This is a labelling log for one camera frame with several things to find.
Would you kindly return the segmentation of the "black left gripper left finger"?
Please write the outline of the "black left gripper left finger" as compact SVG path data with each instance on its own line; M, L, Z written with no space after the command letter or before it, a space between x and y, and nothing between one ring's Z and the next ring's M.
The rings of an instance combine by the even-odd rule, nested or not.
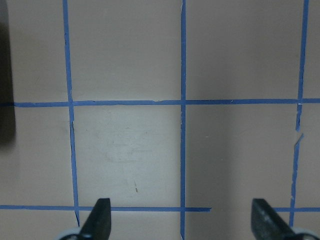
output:
M99 198L80 229L80 240L108 240L111 234L111 201Z

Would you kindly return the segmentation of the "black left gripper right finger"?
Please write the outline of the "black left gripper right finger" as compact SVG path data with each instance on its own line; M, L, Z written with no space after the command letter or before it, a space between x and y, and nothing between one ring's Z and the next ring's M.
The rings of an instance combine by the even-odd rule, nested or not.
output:
M256 240L292 240L295 232L263 198L251 202L251 231Z

